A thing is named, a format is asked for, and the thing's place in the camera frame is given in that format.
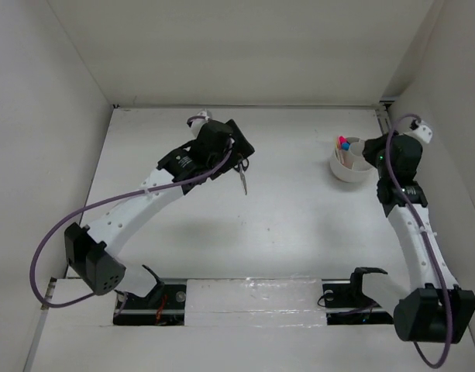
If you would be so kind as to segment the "black handled scissors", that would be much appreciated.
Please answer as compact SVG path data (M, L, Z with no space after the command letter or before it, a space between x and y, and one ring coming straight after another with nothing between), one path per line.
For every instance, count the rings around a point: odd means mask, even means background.
M249 161L243 157L240 157L236 166L234 166L234 170L238 172L241 184L243 186L244 195L248 195L248 187L246 182L246 171L249 167Z

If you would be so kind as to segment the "thin pink highlighter pen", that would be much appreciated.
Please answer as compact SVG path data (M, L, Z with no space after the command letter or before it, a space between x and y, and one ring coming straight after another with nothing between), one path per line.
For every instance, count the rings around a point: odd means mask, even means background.
M338 149L338 157L341 164L346 167L347 166L346 151L343 149Z

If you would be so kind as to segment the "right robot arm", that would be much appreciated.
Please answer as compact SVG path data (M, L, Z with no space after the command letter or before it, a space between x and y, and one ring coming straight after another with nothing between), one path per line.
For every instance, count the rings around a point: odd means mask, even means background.
M410 285L403 288L383 269L363 268L347 295L356 305L375 301L405 342L457 344L475 311L475 295L461 288L436 242L428 201L415 181L422 152L420 141L406 134L365 142L363 157L377 169L377 197L398 238Z

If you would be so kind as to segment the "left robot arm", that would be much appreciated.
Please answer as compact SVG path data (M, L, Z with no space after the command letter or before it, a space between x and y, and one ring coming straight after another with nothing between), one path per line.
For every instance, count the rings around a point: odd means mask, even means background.
M115 206L101 218L65 229L67 262L94 295L123 291L145 307L157 305L160 279L148 267L123 263L122 248L163 208L208 179L237 169L255 152L232 119L199 116L189 127L194 138L162 157L138 190L114 197Z

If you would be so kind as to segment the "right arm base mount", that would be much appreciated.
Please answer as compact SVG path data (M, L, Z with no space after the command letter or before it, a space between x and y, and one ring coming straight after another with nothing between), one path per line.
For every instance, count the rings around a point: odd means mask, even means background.
M388 275L383 269L357 267L349 279L322 279L317 306L326 311L328 326L393 325L392 315L362 292L365 274Z

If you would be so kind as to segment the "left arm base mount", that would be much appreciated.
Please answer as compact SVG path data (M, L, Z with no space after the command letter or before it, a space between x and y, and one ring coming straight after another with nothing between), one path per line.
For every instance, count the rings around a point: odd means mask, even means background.
M183 326L187 279L161 279L147 265L143 269L156 281L152 291L141 298L116 292L118 297L112 323L115 326Z

